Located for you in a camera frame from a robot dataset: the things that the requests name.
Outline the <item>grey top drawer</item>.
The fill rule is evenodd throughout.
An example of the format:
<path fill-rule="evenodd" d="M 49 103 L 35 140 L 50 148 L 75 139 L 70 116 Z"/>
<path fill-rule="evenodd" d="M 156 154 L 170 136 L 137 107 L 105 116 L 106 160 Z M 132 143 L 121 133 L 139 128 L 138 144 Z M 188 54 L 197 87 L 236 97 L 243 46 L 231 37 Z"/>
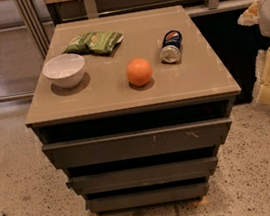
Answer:
<path fill-rule="evenodd" d="M 42 151 L 58 169 L 82 167 L 221 145 L 231 118 L 220 118 L 144 132 L 43 145 Z"/>

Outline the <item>grey drawer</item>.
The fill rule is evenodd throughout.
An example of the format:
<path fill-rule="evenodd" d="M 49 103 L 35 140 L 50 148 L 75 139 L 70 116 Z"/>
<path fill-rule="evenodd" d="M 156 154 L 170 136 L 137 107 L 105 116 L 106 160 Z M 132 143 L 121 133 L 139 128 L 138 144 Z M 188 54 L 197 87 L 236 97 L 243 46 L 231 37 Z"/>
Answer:
<path fill-rule="evenodd" d="M 209 176 L 215 171 L 217 162 L 217 157 L 169 162 L 163 165 L 70 178 L 66 184 L 81 195 L 118 191 Z"/>
<path fill-rule="evenodd" d="M 58 169 L 82 167 L 221 145 L 231 118 L 220 118 L 144 132 L 43 145 L 42 151 Z"/>
<path fill-rule="evenodd" d="M 199 199 L 207 194 L 209 184 L 198 183 L 165 189 L 144 191 L 118 196 L 104 197 L 87 201 L 91 212 L 106 213 L 132 208 Z"/>

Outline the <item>grey drawer cabinet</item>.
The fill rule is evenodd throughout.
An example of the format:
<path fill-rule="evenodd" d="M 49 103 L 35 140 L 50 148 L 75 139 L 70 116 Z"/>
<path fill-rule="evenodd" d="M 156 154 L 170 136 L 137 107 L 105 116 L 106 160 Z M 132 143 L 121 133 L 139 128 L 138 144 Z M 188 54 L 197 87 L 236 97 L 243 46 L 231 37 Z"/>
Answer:
<path fill-rule="evenodd" d="M 240 87 L 182 7 L 59 24 L 47 56 L 92 31 L 120 32 L 69 90 L 39 78 L 26 125 L 95 214 L 199 200 Z"/>

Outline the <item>grey bottom drawer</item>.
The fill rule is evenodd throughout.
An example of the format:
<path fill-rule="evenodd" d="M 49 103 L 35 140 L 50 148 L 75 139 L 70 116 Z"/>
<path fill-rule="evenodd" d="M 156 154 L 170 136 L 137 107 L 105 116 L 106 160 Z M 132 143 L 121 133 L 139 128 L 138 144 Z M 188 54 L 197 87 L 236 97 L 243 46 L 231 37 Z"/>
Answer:
<path fill-rule="evenodd" d="M 144 191 L 118 196 L 104 197 L 87 201 L 91 212 L 106 213 L 132 208 L 199 199 L 207 194 L 209 184 L 198 183 L 165 189 Z"/>

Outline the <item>grey middle drawer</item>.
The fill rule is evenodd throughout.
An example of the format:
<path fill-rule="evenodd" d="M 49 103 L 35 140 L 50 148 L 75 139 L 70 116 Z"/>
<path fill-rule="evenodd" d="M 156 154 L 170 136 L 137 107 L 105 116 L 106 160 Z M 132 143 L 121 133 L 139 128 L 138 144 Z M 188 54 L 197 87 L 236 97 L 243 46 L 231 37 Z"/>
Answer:
<path fill-rule="evenodd" d="M 169 162 L 163 165 L 70 178 L 66 184 L 81 195 L 118 191 L 209 176 L 215 171 L 217 162 L 217 157 Z"/>

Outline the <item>blue pepsi can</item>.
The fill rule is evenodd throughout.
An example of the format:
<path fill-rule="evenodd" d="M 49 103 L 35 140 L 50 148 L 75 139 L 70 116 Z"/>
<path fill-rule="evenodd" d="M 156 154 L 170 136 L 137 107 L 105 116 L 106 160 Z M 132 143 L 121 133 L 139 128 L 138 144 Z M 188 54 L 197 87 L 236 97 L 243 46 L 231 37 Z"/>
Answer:
<path fill-rule="evenodd" d="M 182 34 L 180 31 L 171 30 L 168 31 L 163 40 L 161 48 L 161 60 L 165 63 L 176 63 L 181 58 L 181 45 L 182 45 Z"/>

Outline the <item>orange fruit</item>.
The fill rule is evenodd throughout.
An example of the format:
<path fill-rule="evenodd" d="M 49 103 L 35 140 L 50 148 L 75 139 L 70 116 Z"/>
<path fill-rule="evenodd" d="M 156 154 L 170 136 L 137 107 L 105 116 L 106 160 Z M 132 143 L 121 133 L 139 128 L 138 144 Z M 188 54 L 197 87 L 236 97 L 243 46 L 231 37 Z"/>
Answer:
<path fill-rule="evenodd" d="M 135 58 L 127 64 L 126 72 L 132 85 L 144 86 L 152 78 L 153 69 L 146 59 Z"/>

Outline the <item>green chip bag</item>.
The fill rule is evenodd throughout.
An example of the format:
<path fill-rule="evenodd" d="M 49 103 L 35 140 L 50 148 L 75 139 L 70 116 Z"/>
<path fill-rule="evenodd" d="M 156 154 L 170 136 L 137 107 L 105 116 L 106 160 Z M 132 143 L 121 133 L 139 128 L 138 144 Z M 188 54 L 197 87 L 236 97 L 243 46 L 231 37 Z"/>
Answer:
<path fill-rule="evenodd" d="M 110 54 L 117 44 L 120 44 L 123 40 L 123 34 L 117 32 L 86 32 L 72 38 L 69 45 L 66 48 L 67 53 L 76 54 Z"/>

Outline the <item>white bowl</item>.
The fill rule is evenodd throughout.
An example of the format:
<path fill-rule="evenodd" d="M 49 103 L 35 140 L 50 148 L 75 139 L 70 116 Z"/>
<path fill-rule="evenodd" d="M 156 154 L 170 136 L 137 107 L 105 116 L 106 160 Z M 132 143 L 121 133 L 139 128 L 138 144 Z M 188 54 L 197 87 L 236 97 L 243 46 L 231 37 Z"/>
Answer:
<path fill-rule="evenodd" d="M 49 60 L 42 71 L 45 77 L 60 88 L 74 88 L 84 77 L 85 61 L 78 54 L 61 54 Z"/>

